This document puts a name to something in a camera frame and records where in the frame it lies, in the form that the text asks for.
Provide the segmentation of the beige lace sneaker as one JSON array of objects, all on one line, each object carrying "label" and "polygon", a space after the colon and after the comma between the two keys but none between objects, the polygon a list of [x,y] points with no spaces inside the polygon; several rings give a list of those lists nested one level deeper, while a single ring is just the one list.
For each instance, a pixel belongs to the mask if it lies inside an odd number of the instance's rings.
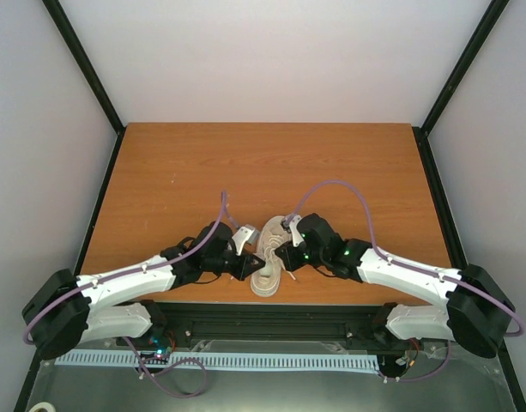
[{"label": "beige lace sneaker", "polygon": [[272,217],[258,237],[256,255],[265,265],[251,275],[251,291],[259,297],[274,295],[280,286],[281,273],[285,271],[282,259],[275,255],[278,247],[292,239],[292,235],[281,225],[284,219],[283,215]]}]

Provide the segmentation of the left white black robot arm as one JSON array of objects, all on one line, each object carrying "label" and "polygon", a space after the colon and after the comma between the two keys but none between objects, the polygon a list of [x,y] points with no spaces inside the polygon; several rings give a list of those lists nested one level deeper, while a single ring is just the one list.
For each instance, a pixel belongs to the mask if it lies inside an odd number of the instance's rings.
[{"label": "left white black robot arm", "polygon": [[195,284],[205,272],[245,280],[265,265],[245,249],[258,236],[250,225],[232,230],[214,222],[197,237],[120,270],[80,276],[59,270],[22,309],[25,341],[44,360],[110,337],[139,337],[147,345],[157,345],[165,339],[166,323],[137,298]]}]

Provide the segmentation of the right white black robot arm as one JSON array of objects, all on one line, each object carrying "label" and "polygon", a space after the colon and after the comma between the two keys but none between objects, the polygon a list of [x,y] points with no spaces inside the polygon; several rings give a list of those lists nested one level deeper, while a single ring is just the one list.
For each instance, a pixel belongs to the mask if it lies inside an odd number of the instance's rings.
[{"label": "right white black robot arm", "polygon": [[384,327],[395,338],[449,340],[481,358],[497,355],[515,307],[482,267],[447,269],[398,257],[361,239],[343,239],[317,214],[278,222],[291,237],[275,250],[287,271],[324,267],[335,278],[424,300],[424,306],[386,310]]}]

